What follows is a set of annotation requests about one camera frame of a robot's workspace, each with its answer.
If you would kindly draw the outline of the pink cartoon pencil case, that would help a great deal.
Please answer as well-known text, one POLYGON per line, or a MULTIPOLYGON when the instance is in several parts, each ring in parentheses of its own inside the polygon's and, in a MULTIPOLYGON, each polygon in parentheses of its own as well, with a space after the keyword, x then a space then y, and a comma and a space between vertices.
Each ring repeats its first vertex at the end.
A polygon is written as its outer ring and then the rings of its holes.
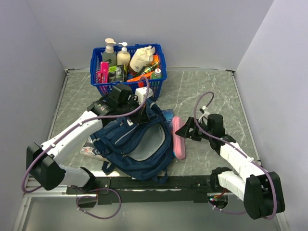
POLYGON ((178 160, 183 160, 186 157, 185 139, 176 134, 184 125, 182 119, 178 116, 172 119, 172 135, 173 135, 173 153, 178 160))

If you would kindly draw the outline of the blue Jane Eyre book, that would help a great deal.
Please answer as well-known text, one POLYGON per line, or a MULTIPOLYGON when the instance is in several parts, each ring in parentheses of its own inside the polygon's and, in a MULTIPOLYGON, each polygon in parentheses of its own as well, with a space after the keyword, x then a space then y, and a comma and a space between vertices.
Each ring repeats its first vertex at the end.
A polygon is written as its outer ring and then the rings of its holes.
POLYGON ((174 117, 173 109, 164 109, 164 110, 162 110, 162 112, 163 112, 163 116, 165 117, 169 127, 172 129, 172 127, 173 127, 172 119, 174 117))

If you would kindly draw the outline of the navy blue student backpack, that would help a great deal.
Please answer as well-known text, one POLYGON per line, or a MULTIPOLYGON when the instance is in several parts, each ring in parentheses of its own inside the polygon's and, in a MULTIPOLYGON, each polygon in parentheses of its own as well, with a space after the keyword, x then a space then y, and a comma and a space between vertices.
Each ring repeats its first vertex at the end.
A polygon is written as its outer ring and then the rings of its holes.
POLYGON ((146 113, 147 123, 134 124, 128 117, 120 117, 90 136, 106 159, 102 166, 106 175, 119 169, 137 180, 166 182, 167 168, 174 158, 171 129, 162 110, 150 99, 146 113))

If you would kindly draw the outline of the Little Women book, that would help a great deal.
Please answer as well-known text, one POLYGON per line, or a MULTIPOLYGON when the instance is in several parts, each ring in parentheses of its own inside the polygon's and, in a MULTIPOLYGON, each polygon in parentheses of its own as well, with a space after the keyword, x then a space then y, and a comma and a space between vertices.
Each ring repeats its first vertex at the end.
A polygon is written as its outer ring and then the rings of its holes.
POLYGON ((88 137, 82 149, 80 150, 80 154, 84 157, 88 157, 91 159, 106 161, 109 162, 106 158, 104 158, 99 150, 94 146, 91 137, 88 137))

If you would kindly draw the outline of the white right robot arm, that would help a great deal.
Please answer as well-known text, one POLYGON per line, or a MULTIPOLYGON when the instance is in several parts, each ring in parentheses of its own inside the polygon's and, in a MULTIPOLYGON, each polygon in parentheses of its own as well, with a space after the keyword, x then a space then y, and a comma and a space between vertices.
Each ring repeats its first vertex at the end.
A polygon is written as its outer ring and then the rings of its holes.
POLYGON ((232 166, 214 169, 210 186, 216 192, 226 189, 236 195, 250 218, 268 218, 285 211, 279 175, 266 171, 240 148, 226 133, 222 115, 210 114, 206 122, 189 117, 186 123, 174 124, 173 128, 177 136, 208 140, 210 147, 232 166))

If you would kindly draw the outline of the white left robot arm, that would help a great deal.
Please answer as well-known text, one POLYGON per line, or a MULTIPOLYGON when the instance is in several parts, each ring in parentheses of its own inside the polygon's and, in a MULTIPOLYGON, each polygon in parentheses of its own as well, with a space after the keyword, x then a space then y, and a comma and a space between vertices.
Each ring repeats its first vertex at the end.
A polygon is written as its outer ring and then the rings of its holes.
POLYGON ((95 176, 84 167, 62 164, 75 146, 99 131, 109 122, 126 117, 130 120, 145 116, 146 100, 152 97, 149 86, 135 92, 125 84, 116 84, 109 94, 87 107, 86 111, 54 138, 41 145, 31 144, 26 149, 26 176, 32 176, 49 191, 60 184, 77 186, 83 193, 95 188, 95 176))

